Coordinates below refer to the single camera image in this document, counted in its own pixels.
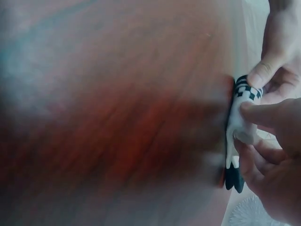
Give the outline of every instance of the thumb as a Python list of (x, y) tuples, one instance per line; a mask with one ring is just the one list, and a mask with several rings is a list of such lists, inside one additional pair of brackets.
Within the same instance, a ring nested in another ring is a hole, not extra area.
[(258, 65), (249, 73), (248, 83), (257, 89), (264, 87), (284, 64), (285, 60), (280, 54), (267, 52)]

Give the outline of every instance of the wooden surface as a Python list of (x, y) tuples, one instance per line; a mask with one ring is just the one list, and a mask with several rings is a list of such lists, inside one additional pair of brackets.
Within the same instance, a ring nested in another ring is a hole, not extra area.
[(0, 4), (0, 225), (218, 226), (229, 1)]

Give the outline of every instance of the black and white checkered fabric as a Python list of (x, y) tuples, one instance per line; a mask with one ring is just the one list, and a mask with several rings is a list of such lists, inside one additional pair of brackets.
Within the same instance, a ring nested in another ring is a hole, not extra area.
[(249, 86), (247, 80), (246, 80), (247, 76), (241, 76), (236, 84), (235, 84), (235, 91), (234, 91), (234, 95), (236, 97), (242, 97), (244, 93), (248, 92), (249, 94), (249, 98), (251, 100), (255, 100), (255, 99), (261, 99), (262, 95), (263, 95), (263, 89), (255, 89), (251, 86)]
[[(260, 102), (260, 99), (263, 95), (263, 89), (255, 89), (251, 86), (249, 86), (247, 82), (247, 75), (241, 76), (237, 79), (234, 85), (233, 89), (233, 99), (232, 99), (232, 106), (234, 107), (234, 110), (236, 108), (239, 108), (239, 103), (244, 101), (250, 101), (252, 103), (258, 103)], [(231, 115), (231, 120), (228, 121), (227, 128), (229, 130), (229, 133), (232, 133), (231, 125), (233, 125), (233, 121), (236, 120), (235, 114)], [(230, 139), (227, 138), (227, 142), (231, 142), (231, 145), (227, 144), (227, 157), (226, 162), (230, 162), (230, 165), (226, 166), (225, 170), (225, 185), (228, 190), (231, 188), (235, 188), (238, 193), (241, 193), (244, 187), (244, 180), (240, 175), (239, 171), (239, 157), (238, 153), (234, 147), (232, 134)]]

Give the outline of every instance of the white fabric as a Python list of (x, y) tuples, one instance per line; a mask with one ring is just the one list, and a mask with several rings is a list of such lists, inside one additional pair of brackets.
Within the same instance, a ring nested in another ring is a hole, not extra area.
[(233, 104), (231, 107), (231, 112), (229, 116), (229, 122), (226, 132), (227, 138), (227, 158), (226, 158), (226, 168), (229, 169), (231, 163), (235, 168), (239, 167), (238, 152), (234, 147), (233, 136), (235, 136), (241, 142), (252, 145), (255, 142), (257, 125), (245, 121), (240, 114), (240, 105), (242, 102), (252, 102), (256, 105), (260, 103), (260, 99), (255, 97), (254, 100), (250, 99), (250, 91), (244, 91), (241, 97), (237, 94), (234, 95)]

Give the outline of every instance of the skin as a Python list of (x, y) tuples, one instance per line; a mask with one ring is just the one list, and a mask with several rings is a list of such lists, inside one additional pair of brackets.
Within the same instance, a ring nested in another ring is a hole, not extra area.
[(264, 88), (262, 104), (292, 97), (301, 83), (301, 0), (269, 0), (262, 60), (248, 75), (248, 83)]
[(242, 177), (275, 220), (301, 225), (301, 98), (273, 105), (241, 105), (243, 117), (269, 128), (281, 149), (258, 137), (255, 145), (235, 140)]
[(259, 137), (254, 145), (235, 140), (235, 147), (242, 177), (270, 216), (301, 226), (301, 98), (288, 99), (301, 90), (301, 0), (269, 4), (261, 61), (247, 78), (265, 94), (261, 105), (243, 103), (241, 114), (274, 134), (281, 148)]

